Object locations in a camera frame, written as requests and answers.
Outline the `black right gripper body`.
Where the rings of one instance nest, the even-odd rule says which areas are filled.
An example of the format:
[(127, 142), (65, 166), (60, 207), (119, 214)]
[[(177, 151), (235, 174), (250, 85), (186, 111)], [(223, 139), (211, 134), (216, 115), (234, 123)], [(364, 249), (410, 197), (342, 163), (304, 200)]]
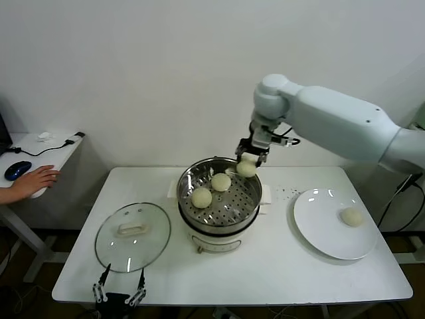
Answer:
[(262, 154), (268, 152), (271, 145), (278, 145), (279, 137), (274, 135), (278, 127), (277, 121), (251, 121), (250, 136), (244, 142), (244, 153)]

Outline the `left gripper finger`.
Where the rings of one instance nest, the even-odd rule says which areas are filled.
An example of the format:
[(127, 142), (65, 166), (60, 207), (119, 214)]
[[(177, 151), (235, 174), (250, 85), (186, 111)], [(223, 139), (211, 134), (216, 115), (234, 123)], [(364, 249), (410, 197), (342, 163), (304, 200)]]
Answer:
[(107, 302), (108, 297), (106, 296), (106, 291), (104, 290), (104, 284), (108, 277), (110, 271), (111, 263), (106, 267), (105, 271), (101, 274), (98, 282), (94, 283), (92, 286), (92, 292), (94, 295), (95, 302)]
[(141, 301), (146, 296), (146, 289), (145, 289), (145, 275), (144, 275), (144, 269), (141, 270), (137, 290), (134, 294), (132, 294), (129, 298), (125, 300), (125, 304), (129, 306), (138, 306)]

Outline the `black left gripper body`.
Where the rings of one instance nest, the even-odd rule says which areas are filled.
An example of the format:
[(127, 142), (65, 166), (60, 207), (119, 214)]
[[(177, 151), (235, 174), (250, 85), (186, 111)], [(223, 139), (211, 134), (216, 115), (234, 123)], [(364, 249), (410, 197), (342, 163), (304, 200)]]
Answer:
[(133, 312), (133, 308), (129, 304), (125, 303), (125, 300), (129, 298), (128, 294), (107, 292), (106, 297), (106, 302), (102, 299), (99, 302), (96, 302), (96, 310), (100, 313), (100, 318), (127, 318)]

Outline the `person bare hand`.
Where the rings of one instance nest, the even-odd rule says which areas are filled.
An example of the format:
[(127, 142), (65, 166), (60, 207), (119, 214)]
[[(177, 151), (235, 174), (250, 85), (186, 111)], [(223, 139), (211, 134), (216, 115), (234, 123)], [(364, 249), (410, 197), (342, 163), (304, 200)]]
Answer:
[(36, 192), (50, 187), (57, 181), (60, 172), (53, 165), (40, 166), (36, 170), (26, 173), (14, 183), (19, 199), (26, 199)]

